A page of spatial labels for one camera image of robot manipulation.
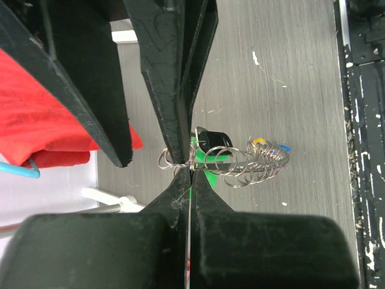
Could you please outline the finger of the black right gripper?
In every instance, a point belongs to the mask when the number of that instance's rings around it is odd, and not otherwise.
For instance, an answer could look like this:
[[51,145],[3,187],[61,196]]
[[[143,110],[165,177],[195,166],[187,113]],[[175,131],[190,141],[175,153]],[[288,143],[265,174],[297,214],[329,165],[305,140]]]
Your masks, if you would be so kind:
[[1,49],[77,119],[111,162],[126,167],[132,139],[110,23],[122,1],[2,1]]
[[176,164],[189,160],[193,107],[218,25],[216,1],[125,1],[141,73]]

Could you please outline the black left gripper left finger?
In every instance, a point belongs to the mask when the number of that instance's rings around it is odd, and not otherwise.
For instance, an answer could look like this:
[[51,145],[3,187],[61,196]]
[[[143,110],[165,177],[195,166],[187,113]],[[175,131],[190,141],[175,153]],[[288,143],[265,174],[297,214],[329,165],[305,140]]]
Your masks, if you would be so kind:
[[189,169],[137,213],[38,214],[1,261],[2,288],[185,288]]

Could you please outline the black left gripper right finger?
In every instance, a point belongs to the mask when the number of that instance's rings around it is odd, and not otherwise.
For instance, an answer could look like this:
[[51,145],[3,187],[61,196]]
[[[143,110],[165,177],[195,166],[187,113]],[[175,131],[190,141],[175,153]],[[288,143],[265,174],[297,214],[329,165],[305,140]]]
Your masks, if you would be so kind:
[[323,216],[236,212],[191,181],[192,288],[357,288],[340,227]]

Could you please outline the green tagged single key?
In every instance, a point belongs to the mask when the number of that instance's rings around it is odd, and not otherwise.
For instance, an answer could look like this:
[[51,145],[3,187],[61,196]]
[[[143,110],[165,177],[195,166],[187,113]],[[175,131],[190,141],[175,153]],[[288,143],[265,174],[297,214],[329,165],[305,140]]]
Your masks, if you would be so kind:
[[[194,145],[194,147],[196,149],[195,161],[196,161],[196,163],[203,163],[205,153],[198,147],[198,145],[196,143],[197,143],[197,137],[195,134],[192,134],[191,144]],[[218,157],[218,161],[225,161],[225,160],[227,160],[227,155],[225,153],[221,154]],[[214,156],[209,155],[207,157],[206,161],[208,163],[214,163],[215,162],[215,155]],[[206,171],[206,170],[204,171],[204,173],[205,173],[205,176],[206,176],[211,188],[214,188],[216,183],[217,183],[218,175],[216,175],[212,172]]]

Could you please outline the yellow handled metal keyring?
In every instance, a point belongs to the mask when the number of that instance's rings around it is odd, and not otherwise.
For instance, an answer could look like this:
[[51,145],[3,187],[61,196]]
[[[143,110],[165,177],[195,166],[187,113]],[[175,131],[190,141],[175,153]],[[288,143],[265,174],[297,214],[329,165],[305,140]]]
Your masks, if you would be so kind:
[[[208,130],[198,126],[191,133],[191,137],[192,134],[196,135],[198,147],[200,131]],[[234,145],[232,148],[217,146],[205,153],[203,163],[196,163],[196,149],[190,142],[189,160],[186,163],[173,162],[171,153],[165,148],[158,158],[158,167],[162,170],[173,169],[173,173],[183,167],[203,173],[206,170],[218,175],[229,187],[243,188],[275,177],[288,165],[290,152],[286,152],[279,145],[264,138],[249,138],[245,149],[238,149]],[[218,157],[223,153],[227,155],[227,160],[218,161]],[[214,163],[206,161],[209,155],[215,155]]]

